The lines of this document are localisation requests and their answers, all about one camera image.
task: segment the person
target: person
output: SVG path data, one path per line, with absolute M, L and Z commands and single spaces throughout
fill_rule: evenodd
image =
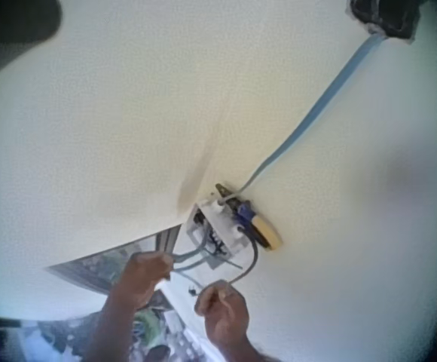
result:
M 112 288 L 84 360 L 126 361 L 132 342 L 135 310 L 146 307 L 155 286 L 170 279 L 173 259 L 165 253 L 135 254 Z M 249 312 L 243 296 L 225 281 L 202 290 L 195 312 L 205 319 L 205 330 L 227 362 L 263 362 L 247 338 Z

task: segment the blue cable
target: blue cable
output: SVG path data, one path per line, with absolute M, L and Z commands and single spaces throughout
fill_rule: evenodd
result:
M 249 180 L 240 188 L 240 190 L 234 194 L 240 194 L 245 189 L 247 189 L 254 180 L 275 160 L 277 160 L 285 151 L 287 151 L 301 136 L 302 134 L 312 125 L 312 123 L 317 119 L 320 113 L 328 105 L 332 98 L 337 94 L 337 92 L 346 83 L 347 79 L 354 73 L 359 64 L 364 60 L 364 58 L 371 52 L 373 48 L 378 46 L 385 37 L 381 34 L 372 34 L 368 39 L 362 43 L 359 49 L 354 53 L 354 55 L 349 59 L 344 68 L 339 72 L 334 81 L 328 86 L 322 96 L 317 100 L 316 104 L 310 109 L 309 113 L 306 114 L 302 122 L 294 129 L 289 137 L 276 149 L 272 155 L 267 157 L 263 161 L 257 170 L 251 175 Z

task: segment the flat blue cable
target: flat blue cable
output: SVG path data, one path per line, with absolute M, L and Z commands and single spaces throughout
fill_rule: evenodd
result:
M 339 72 L 338 76 L 332 81 L 328 86 L 322 96 L 317 100 L 316 104 L 310 109 L 309 113 L 306 114 L 302 122 L 294 129 L 294 131 L 287 137 L 282 145 L 272 153 L 269 157 L 261 163 L 261 165 L 254 171 L 249 180 L 243 185 L 240 190 L 225 199 L 234 197 L 237 194 L 242 193 L 247 189 L 255 179 L 275 160 L 277 160 L 285 151 L 287 151 L 294 143 L 297 141 L 302 134 L 312 125 L 312 123 L 317 119 L 320 113 L 328 105 L 332 98 L 337 94 L 337 92 L 346 83 L 347 79 L 354 73 L 359 64 L 364 60 L 364 58 L 371 52 L 373 48 L 378 46 L 385 39 L 384 35 L 375 33 L 372 34 L 359 49 L 354 53 L 354 55 L 349 59 L 344 68 Z

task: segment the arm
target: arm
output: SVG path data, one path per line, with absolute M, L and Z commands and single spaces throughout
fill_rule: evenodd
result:
M 247 338 L 249 311 L 243 296 L 218 281 L 198 296 L 195 311 L 205 317 L 206 334 L 228 362 L 265 362 Z
M 84 360 L 128 361 L 135 310 L 146 306 L 155 286 L 168 278 L 172 267 L 173 260 L 163 253 L 130 258 L 106 300 Z

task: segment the hand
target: hand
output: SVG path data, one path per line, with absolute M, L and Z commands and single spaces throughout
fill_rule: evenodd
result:
M 133 254 L 113 287 L 111 296 L 134 308 L 146 306 L 155 286 L 170 279 L 173 258 L 162 252 Z
M 217 281 L 202 290 L 195 312 L 205 317 L 207 337 L 217 347 L 232 348 L 248 343 L 246 300 L 226 281 Z

